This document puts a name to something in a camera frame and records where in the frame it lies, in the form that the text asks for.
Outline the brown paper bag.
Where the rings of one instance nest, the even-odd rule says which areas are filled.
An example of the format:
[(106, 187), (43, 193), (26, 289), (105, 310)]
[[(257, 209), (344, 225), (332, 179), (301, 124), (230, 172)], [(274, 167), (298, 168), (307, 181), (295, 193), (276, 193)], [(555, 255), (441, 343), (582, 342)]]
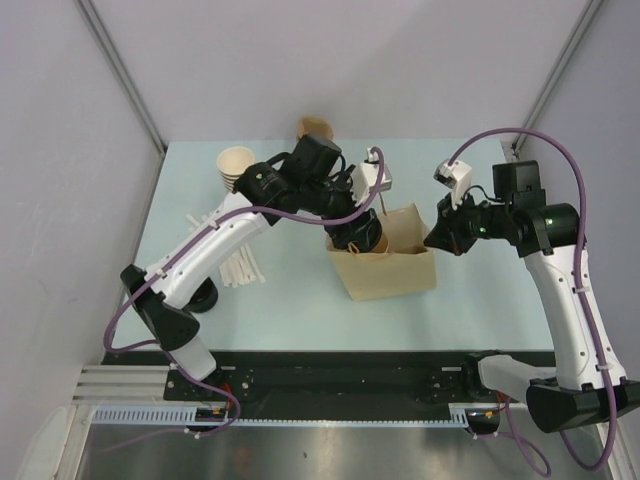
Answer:
[(327, 239), (328, 256), (354, 301), (423, 293), (437, 288), (434, 252), (424, 246), (430, 229), (413, 203), (379, 215), (387, 248), (381, 253), (337, 250)]

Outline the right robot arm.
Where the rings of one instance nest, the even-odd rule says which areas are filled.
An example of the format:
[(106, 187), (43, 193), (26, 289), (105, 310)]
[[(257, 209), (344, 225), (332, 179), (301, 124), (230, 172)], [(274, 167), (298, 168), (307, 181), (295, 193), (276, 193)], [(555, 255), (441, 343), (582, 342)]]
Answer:
[(425, 246), (467, 253), (479, 239), (515, 247), (533, 278), (552, 337), (555, 366), (542, 369), (490, 351), (472, 355), (461, 376), (463, 393), (484, 401), (495, 391), (524, 403), (545, 433), (606, 422), (610, 403), (602, 378), (613, 385), (615, 411), (639, 406), (639, 384), (628, 378), (610, 345), (593, 293), (588, 257), (575, 268), (579, 214), (549, 205), (535, 161), (493, 166), (494, 199), (475, 202), (471, 168), (442, 162), (434, 173), (449, 193), (437, 204), (437, 222)]

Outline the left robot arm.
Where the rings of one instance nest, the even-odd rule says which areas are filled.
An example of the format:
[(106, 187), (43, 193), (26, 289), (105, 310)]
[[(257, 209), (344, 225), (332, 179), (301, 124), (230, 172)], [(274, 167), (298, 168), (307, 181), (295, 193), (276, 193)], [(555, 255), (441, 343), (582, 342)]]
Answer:
[(248, 166), (217, 209), (163, 260), (122, 271), (131, 307), (183, 372), (191, 393), (207, 400), (221, 387), (195, 318), (217, 302), (214, 270), (281, 219), (322, 226), (337, 250), (373, 251), (383, 228), (370, 205), (384, 181), (380, 148), (349, 165), (335, 143), (305, 135), (292, 151)]

